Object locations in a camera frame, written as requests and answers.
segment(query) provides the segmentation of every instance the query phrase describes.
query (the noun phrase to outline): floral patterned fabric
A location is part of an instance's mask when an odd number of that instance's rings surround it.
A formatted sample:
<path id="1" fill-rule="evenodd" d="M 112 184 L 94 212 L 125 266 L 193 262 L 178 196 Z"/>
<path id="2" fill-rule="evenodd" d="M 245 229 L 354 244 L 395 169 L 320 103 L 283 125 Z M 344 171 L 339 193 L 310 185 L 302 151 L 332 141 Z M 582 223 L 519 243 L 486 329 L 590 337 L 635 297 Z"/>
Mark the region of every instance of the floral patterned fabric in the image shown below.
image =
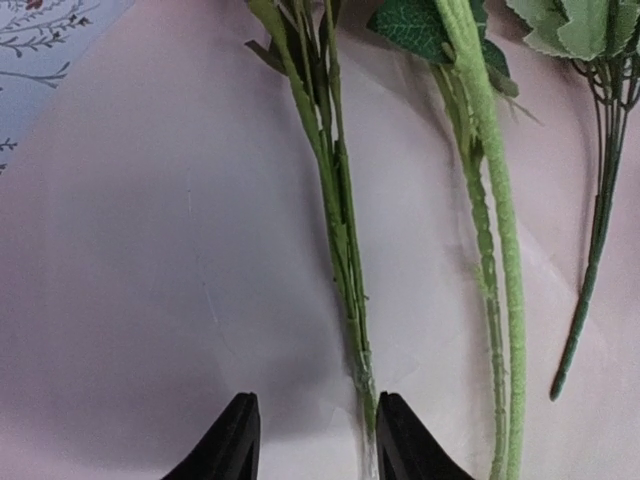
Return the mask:
<path id="1" fill-rule="evenodd" d="M 134 0 L 0 0 L 0 173 L 76 60 Z"/>

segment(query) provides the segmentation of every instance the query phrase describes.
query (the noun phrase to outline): artificial plant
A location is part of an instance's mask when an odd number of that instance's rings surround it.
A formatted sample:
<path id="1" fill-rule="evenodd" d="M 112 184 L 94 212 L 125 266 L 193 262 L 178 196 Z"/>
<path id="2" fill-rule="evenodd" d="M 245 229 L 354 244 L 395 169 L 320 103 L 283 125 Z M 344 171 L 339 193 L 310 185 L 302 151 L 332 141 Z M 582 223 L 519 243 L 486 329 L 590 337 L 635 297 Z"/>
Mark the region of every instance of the artificial plant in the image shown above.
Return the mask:
<path id="1" fill-rule="evenodd" d="M 351 195 L 349 158 L 342 119 L 336 22 L 340 0 L 324 0 L 316 28 L 311 0 L 249 0 L 271 41 L 250 47 L 289 79 L 302 126 L 316 157 L 324 201 L 334 281 L 346 312 L 347 343 L 362 407 L 366 458 L 375 470 L 376 392 L 367 336 L 366 296 Z"/>
<path id="2" fill-rule="evenodd" d="M 570 61 L 595 103 L 597 193 L 587 268 L 550 397 L 560 395 L 578 347 L 604 250 L 629 113 L 640 96 L 640 0 L 508 0 L 524 19 L 524 41 Z"/>
<path id="3" fill-rule="evenodd" d="M 484 0 L 386 0 L 368 28 L 427 60 L 451 121 L 471 201 L 491 343 L 495 446 L 491 480 L 518 478 L 525 407 L 524 295 L 509 174 L 494 96 L 518 95 L 504 54 L 486 39 Z M 481 164 L 488 161 L 505 272 L 511 389 L 507 417 L 499 288 Z"/>

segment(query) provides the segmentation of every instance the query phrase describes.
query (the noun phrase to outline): white table surface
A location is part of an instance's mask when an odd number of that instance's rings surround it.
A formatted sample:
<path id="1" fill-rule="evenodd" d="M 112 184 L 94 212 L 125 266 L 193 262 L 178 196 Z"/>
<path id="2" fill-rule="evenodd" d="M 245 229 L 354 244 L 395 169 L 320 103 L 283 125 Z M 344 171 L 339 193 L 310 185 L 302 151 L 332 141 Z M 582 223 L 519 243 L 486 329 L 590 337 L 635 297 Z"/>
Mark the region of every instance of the white table surface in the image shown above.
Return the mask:
<path id="1" fill-rule="evenodd" d="M 344 114 L 380 390 L 486 478 L 492 394 L 466 193 L 429 77 L 347 7 Z M 560 400 L 592 195 L 584 85 L 493 8 L 527 299 L 524 480 L 640 467 L 640 137 Z M 242 2 L 140 0 L 73 67 L 0 178 L 0 477 L 157 479 L 238 391 L 261 480 L 357 478 L 353 398 L 314 159 L 285 80 L 243 47 Z"/>

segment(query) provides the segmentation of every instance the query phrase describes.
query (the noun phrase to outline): scratch on surface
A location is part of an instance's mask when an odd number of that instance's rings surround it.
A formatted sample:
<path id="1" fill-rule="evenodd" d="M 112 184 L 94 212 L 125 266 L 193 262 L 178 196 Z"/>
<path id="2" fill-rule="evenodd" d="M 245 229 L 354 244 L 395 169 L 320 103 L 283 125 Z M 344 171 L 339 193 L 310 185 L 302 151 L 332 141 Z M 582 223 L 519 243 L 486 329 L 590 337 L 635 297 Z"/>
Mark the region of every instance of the scratch on surface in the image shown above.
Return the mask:
<path id="1" fill-rule="evenodd" d="M 193 215 L 193 203 L 191 200 L 191 168 L 187 168 L 187 209 L 189 212 L 189 223 L 191 225 L 190 226 L 191 248 L 193 250 L 193 254 L 196 260 L 196 268 L 198 270 L 198 278 L 200 280 L 200 285 L 202 286 L 202 290 L 204 291 L 205 297 L 207 298 L 207 305 L 209 307 L 209 313 L 211 315 L 211 319 L 213 320 L 214 325 L 220 331 L 220 338 L 222 340 L 222 343 L 226 347 L 226 349 L 229 351 L 229 353 L 231 353 L 231 355 L 233 355 L 236 359 L 238 359 L 235 352 L 231 349 L 231 347 L 229 347 L 229 344 L 227 343 L 227 339 L 224 336 L 222 322 L 220 322 L 218 315 L 216 315 L 215 308 L 213 307 L 213 299 L 211 298 L 211 291 L 209 290 L 209 285 L 207 285 L 207 281 L 205 280 L 204 267 L 202 266 L 202 257 L 198 250 L 198 242 L 196 241 L 196 233 L 194 229 L 195 217 Z"/>

